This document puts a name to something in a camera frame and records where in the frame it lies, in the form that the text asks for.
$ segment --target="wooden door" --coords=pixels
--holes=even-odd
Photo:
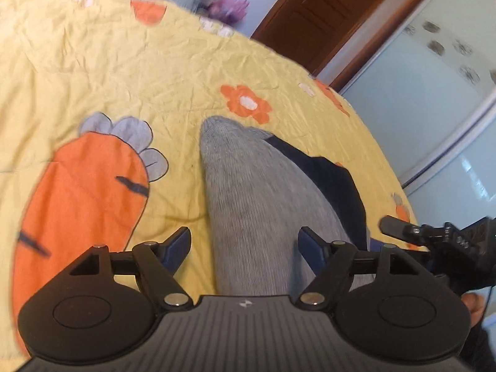
[[[252,38],[316,75],[382,0],[279,0]]]

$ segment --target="hand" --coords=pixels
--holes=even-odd
[[[470,312],[470,327],[474,327],[482,319],[485,307],[485,298],[477,294],[463,294],[462,302]]]

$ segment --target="metal screw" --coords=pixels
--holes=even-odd
[[[299,300],[307,305],[319,305],[324,302],[326,298],[324,297],[324,295],[319,294],[318,292],[307,292],[299,297]]]
[[[189,300],[189,297],[185,294],[181,294],[180,292],[175,292],[173,294],[168,294],[164,298],[164,302],[170,306],[182,306],[186,304]]]

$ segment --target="frosted glass panel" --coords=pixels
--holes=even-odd
[[[473,121],[496,83],[494,41],[496,0],[430,0],[344,93],[403,181]]]
[[[420,223],[459,228],[496,217],[496,122],[408,199]]]
[[[344,93],[400,177],[434,150],[483,98],[402,33]]]

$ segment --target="orange carrot print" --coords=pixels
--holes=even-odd
[[[269,112],[272,108],[269,102],[259,98],[245,85],[238,85],[236,88],[223,85],[220,92],[227,98],[227,107],[232,112],[241,117],[253,117],[258,124],[265,124],[269,121]]]
[[[13,267],[15,326],[24,303],[89,247],[125,249],[149,183],[168,169],[164,156],[148,148],[152,131],[144,121],[112,124],[96,113],[79,132],[55,152],[24,213]]]
[[[336,98],[336,95],[334,95],[334,92],[331,90],[331,88],[329,88],[326,84],[320,82],[319,80],[315,80],[315,83],[321,89],[324,95],[327,96],[329,99],[331,99],[334,106],[336,106],[345,115],[350,117],[350,114],[346,111],[346,109],[344,109],[343,104],[339,101],[338,98]]]
[[[162,21],[166,6],[155,4],[150,1],[131,0],[131,7],[135,11],[135,17],[145,25],[156,25]]]

